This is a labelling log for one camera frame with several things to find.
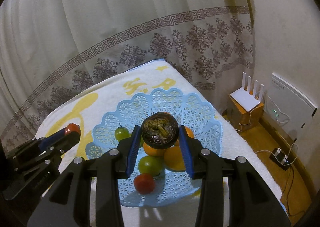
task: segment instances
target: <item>white curtain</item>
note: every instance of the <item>white curtain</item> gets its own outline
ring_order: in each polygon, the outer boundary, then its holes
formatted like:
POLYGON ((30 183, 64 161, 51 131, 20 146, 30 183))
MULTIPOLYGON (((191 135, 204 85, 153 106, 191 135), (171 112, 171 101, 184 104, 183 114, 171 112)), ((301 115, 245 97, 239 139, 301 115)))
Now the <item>white curtain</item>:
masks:
POLYGON ((165 58, 215 108, 253 69, 246 0, 5 0, 0 132, 6 151, 81 91, 165 58))

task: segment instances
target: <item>fruit basket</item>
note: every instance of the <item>fruit basket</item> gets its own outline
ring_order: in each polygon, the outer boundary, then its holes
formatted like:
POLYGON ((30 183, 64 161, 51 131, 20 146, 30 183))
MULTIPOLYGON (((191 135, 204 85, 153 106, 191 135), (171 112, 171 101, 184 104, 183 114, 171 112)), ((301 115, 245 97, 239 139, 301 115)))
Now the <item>fruit basket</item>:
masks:
MULTIPOLYGON (((192 129, 195 138, 201 141, 204 148, 220 155, 223 130, 221 123, 214 118, 216 110, 213 106, 207 101, 202 101, 195 93, 183 95, 179 89, 155 89, 149 95, 138 93, 130 100, 123 100, 119 102, 115 112, 107 112, 101 123, 93 128, 93 142, 88 143, 85 149, 87 157, 97 158, 116 148, 119 142, 115 139, 114 133, 119 125, 132 132, 135 125, 141 125, 145 118, 157 112, 170 113, 179 126, 185 125, 192 129)), ((139 160, 146 155, 143 148, 140 148, 131 177, 118 180, 122 206, 164 206, 191 195, 200 188, 201 180, 191 180, 186 172, 165 169, 155 177, 156 187, 152 193, 139 194, 135 190, 133 180, 140 174, 139 160)))

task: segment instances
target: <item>wooden box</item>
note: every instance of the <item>wooden box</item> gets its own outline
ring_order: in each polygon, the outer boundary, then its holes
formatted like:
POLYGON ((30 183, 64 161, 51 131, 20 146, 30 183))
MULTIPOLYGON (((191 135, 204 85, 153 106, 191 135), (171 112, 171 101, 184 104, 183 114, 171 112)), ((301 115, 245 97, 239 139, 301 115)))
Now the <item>wooden box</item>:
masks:
POLYGON ((234 100, 229 95, 227 107, 228 119, 231 125, 238 131, 249 130, 257 126, 257 124, 259 123, 259 119, 263 114, 263 106, 264 104, 260 102, 255 108, 247 112, 236 100, 234 100))

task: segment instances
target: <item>red tomato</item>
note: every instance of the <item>red tomato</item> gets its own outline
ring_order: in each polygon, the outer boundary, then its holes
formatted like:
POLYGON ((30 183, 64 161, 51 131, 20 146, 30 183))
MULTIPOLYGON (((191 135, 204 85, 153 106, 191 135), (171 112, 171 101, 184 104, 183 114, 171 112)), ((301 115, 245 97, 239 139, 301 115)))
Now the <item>red tomato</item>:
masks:
POLYGON ((155 189, 156 182, 152 175, 144 173, 136 176, 133 185, 140 194, 150 194, 155 189))
POLYGON ((67 135, 69 133, 71 133, 72 131, 76 131, 77 133, 79 133, 81 135, 81 130, 79 125, 76 125, 74 123, 69 123, 66 127, 66 129, 64 130, 64 134, 67 135))

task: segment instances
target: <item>white wall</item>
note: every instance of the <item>white wall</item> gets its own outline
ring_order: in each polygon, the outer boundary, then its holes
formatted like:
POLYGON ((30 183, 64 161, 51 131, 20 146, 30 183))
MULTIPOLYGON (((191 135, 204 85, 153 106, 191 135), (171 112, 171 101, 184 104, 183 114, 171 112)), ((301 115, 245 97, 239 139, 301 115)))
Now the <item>white wall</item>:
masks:
MULTIPOLYGON (((313 0, 251 0, 254 79, 268 89, 277 73, 320 106, 320 12, 313 0)), ((303 139, 299 158, 320 188, 320 109, 303 139)))

